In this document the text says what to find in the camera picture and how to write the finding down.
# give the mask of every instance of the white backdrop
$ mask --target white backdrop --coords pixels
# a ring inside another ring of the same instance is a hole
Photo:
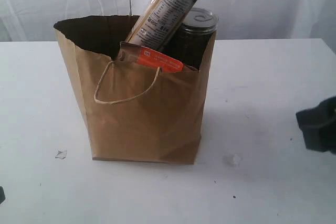
[[[141,14],[149,0],[133,0]],[[218,39],[321,37],[336,51],[335,0],[199,0],[219,15]],[[87,15],[126,15],[128,0],[0,0],[0,41],[55,40],[53,24]]]

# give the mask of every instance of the brown paper bag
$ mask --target brown paper bag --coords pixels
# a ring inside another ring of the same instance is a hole
[[[89,16],[54,25],[92,157],[193,164],[215,34],[199,71],[165,73],[111,61],[137,18]]]

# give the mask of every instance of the white table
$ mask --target white table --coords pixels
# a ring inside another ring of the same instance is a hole
[[[92,161],[57,43],[0,43],[0,223],[335,223],[295,117],[333,95],[320,39],[217,41],[195,165]]]

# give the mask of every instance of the metal lid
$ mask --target metal lid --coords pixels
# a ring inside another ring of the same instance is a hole
[[[191,33],[209,34],[216,30],[218,16],[202,8],[191,8],[181,28]]]

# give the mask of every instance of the orange label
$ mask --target orange label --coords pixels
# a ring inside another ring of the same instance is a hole
[[[138,64],[152,68],[161,67],[163,72],[170,73],[181,72],[183,69],[183,63],[179,60],[147,47],[141,48]]]

